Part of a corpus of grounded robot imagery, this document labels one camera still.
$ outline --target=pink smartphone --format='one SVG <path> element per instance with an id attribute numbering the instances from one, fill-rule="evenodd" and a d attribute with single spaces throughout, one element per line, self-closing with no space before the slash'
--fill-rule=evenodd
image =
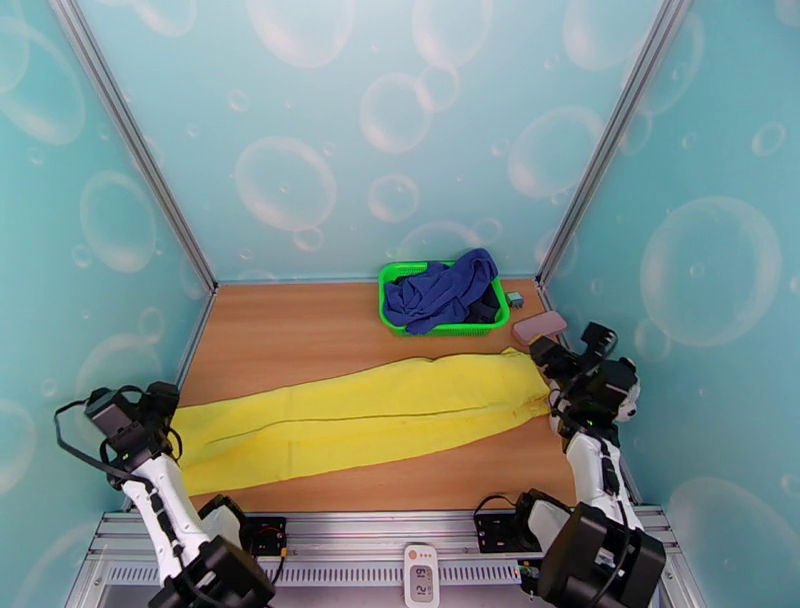
<path id="1" fill-rule="evenodd" d="M 511 333 L 523 346 L 528 346 L 536 336 L 555 336 L 567 328 L 567 322 L 555 310 L 514 323 Z"/>

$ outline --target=green plastic basket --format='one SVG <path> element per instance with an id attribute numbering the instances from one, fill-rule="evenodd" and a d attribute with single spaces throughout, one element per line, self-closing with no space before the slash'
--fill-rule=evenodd
<path id="1" fill-rule="evenodd" d="M 450 265 L 453 264 L 453 262 L 450 261 L 441 263 Z M 497 301 L 500 303 L 500 310 L 497 311 L 497 316 L 495 317 L 494 323 L 443 323 L 441 325 L 437 325 L 427 334 L 422 334 L 421 336 L 415 336 L 414 334 L 408 333 L 405 327 L 392 325 L 389 319 L 386 318 L 386 315 L 383 314 L 383 303 L 384 300 L 386 300 L 386 291 L 384 289 L 384 285 L 386 285 L 386 283 L 391 283 L 400 277 L 407 277 L 411 276 L 412 274 L 425 272 L 427 269 L 428 262 L 394 262 L 392 264 L 387 264 L 381 269 L 381 273 L 378 276 L 378 312 L 381 315 L 381 321 L 383 321 L 384 325 L 386 325 L 386 327 L 388 327 L 395 336 L 413 338 L 423 336 L 485 336 L 493 329 L 503 327 L 503 325 L 508 323 L 508 320 L 511 318 L 511 310 L 508 307 L 508 302 L 506 301 L 506 295 L 503 292 L 503 286 L 500 284 L 500 279 L 496 278 L 494 281 L 492 281 L 492 288 L 494 289 L 495 294 L 497 294 Z"/>

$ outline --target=bubble wallpaper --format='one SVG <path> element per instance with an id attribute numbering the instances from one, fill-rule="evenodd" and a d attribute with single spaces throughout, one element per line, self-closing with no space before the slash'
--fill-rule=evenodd
<path id="1" fill-rule="evenodd" d="M 800 2 L 694 2 L 550 285 L 639 366 L 626 459 L 710 606 L 800 602 L 799 55 Z"/>
<path id="2" fill-rule="evenodd" d="M 0 0 L 0 142 L 0 606 L 49 608 L 122 504 L 54 410 L 175 379 L 208 295 L 44 1 Z"/>
<path id="3" fill-rule="evenodd" d="M 659 5 L 80 1 L 223 283 L 534 274 Z"/>

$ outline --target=wooden tabletop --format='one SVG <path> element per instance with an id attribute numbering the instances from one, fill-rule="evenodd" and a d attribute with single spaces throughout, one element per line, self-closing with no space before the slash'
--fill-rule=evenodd
<path id="1" fill-rule="evenodd" d="M 332 378 L 409 357 L 498 353 L 518 346 L 511 325 L 543 312 L 529 280 L 503 282 L 525 305 L 484 337 L 398 338 L 381 323 L 374 283 L 223 287 L 182 405 Z M 370 511 L 474 507 L 532 487 L 574 502 L 572 473 L 544 417 L 452 450 L 228 491 L 247 511 Z M 195 497 L 202 504 L 209 496 Z"/>

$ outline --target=white device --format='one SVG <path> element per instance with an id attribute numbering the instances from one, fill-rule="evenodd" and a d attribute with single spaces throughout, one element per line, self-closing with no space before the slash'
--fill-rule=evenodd
<path id="1" fill-rule="evenodd" d="M 438 608 L 439 558 L 430 545 L 408 545 L 403 553 L 403 596 L 408 608 Z"/>

